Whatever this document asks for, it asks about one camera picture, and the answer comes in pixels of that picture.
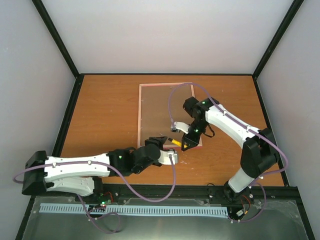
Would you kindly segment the yellow handled screwdriver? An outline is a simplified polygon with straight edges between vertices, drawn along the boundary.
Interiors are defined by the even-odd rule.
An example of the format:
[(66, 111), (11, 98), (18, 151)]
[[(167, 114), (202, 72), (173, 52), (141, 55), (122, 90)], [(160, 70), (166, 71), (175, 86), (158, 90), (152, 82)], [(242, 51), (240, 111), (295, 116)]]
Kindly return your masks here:
[(176, 139), (173, 139), (173, 138), (170, 138), (170, 137), (167, 137), (167, 140), (169, 142), (171, 142), (172, 144), (176, 145), (176, 146), (179, 146), (179, 147), (182, 147), (182, 143)]

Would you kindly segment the pink picture frame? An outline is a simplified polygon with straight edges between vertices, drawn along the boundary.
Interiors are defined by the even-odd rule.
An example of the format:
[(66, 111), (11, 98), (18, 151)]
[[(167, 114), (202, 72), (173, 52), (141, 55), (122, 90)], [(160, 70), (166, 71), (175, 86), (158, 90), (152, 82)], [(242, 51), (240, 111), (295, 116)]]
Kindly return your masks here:
[(171, 131), (170, 116), (176, 122), (191, 123), (192, 119), (183, 109), (183, 104), (186, 99), (195, 96), (195, 91), (192, 85), (183, 85), (171, 94), (180, 84), (172, 82), (139, 85), (138, 147), (143, 146), (149, 137), (167, 136), (181, 141), (183, 133)]

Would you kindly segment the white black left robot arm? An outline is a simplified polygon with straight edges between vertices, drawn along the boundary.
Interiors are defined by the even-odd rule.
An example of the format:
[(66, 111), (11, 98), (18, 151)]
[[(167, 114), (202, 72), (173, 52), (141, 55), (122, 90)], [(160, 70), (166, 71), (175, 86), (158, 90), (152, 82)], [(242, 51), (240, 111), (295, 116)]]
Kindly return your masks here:
[(146, 145), (127, 147), (85, 157), (48, 156), (35, 152), (25, 164), (22, 194), (38, 196), (46, 192), (74, 193), (92, 201), (103, 198), (102, 177), (128, 177), (140, 174), (151, 165), (175, 165), (173, 149), (164, 149), (167, 137), (150, 137)]

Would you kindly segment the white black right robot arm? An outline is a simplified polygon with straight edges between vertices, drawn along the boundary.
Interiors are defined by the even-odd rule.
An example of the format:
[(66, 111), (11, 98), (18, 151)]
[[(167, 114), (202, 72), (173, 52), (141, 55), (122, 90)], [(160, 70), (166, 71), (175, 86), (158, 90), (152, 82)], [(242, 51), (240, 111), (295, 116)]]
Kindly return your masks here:
[(174, 126), (183, 132), (181, 149), (196, 147), (200, 138), (211, 126), (227, 134), (241, 148), (240, 168), (223, 186), (224, 198), (232, 203), (237, 201), (245, 189), (280, 160), (275, 149), (273, 132), (253, 127), (227, 111), (217, 100), (206, 98), (198, 101), (195, 97), (185, 100), (183, 109), (193, 118), (191, 124)]

